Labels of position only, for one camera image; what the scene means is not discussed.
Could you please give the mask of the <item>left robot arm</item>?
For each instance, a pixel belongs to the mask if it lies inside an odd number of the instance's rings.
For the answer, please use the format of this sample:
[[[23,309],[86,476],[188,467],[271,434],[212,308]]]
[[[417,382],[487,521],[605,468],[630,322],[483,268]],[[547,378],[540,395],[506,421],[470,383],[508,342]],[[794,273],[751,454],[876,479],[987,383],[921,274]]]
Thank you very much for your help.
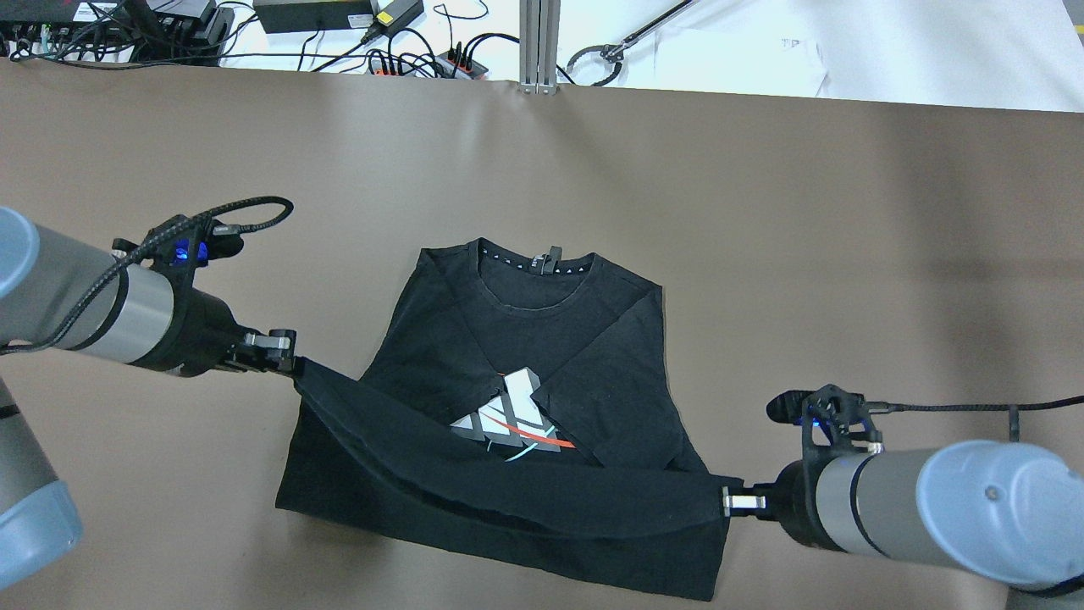
[[[195,274],[293,212],[276,196],[179,213],[142,241],[88,246],[3,208],[3,355],[57,348],[180,378],[212,369],[295,371],[295,330],[244,327]],[[73,551],[83,536],[69,486],[3,387],[3,587]]]

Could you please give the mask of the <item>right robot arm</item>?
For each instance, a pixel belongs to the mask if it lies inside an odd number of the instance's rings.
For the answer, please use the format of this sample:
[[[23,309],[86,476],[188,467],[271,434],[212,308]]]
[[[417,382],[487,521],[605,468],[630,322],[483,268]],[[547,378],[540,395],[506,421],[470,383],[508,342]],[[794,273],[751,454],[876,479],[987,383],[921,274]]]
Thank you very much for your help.
[[[773,483],[727,486],[722,509],[823,551],[958,568],[1031,597],[1081,593],[1081,475],[1019,441],[836,457],[817,446]]]

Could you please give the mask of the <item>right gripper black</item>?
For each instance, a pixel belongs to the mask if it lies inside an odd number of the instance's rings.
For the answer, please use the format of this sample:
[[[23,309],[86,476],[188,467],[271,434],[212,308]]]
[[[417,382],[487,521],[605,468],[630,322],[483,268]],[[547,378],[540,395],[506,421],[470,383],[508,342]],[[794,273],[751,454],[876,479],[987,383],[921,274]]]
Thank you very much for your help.
[[[809,548],[827,548],[827,536],[820,525],[816,510],[810,508],[802,460],[793,460],[773,483],[758,483],[754,493],[722,493],[724,516],[754,516],[761,521],[779,524],[791,540]]]

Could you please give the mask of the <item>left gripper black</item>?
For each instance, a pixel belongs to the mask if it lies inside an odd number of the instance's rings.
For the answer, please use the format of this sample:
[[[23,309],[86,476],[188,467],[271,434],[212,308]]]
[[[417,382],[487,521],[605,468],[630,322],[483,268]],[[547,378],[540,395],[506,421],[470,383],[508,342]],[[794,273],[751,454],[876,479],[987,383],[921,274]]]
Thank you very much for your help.
[[[251,332],[237,324],[220,298],[186,289],[175,295],[173,319],[163,339],[132,366],[180,378],[197,377],[218,367],[243,339],[247,369],[294,374],[297,332]]]

